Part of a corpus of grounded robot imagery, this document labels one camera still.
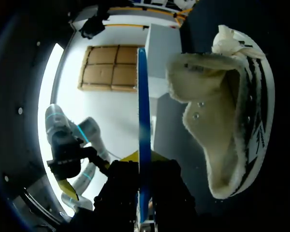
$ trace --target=yellow object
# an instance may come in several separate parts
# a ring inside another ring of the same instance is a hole
[[[155,151],[151,151],[151,161],[167,161],[168,159],[163,157],[162,155],[159,155]],[[128,161],[133,161],[133,162],[139,162],[139,151],[133,152],[131,155],[121,159],[120,161],[123,162],[128,162]]]
[[[67,180],[59,180],[57,181],[60,189],[67,194],[69,197],[73,198],[74,200],[79,201],[78,195],[75,189]]]

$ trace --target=black and white shoe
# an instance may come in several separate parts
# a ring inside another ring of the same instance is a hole
[[[219,26],[212,50],[174,57],[167,79],[171,97],[188,103],[183,124],[203,147],[210,191],[225,199],[247,189],[259,173],[275,87],[264,53],[248,36]]]

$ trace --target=white wall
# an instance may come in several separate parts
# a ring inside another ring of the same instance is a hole
[[[166,65],[170,57],[182,52],[179,29],[151,24],[145,43],[149,96],[159,98],[168,92]]]
[[[135,27],[107,27],[92,40],[76,33],[71,41],[58,85],[57,104],[66,116],[80,123],[93,117],[100,126],[106,148],[119,157],[126,157],[138,149],[137,93],[80,91],[77,89],[79,72],[87,46],[106,44],[145,44],[147,29]],[[97,196],[106,177],[96,172],[83,196]]]

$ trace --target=cardboard box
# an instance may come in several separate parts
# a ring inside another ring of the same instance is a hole
[[[137,45],[89,46],[80,71],[81,90],[136,91]]]

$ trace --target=white cabinet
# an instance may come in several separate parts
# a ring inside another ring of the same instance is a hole
[[[172,55],[182,52],[179,29],[151,24],[145,50],[149,96],[159,98],[168,92],[166,64]]]

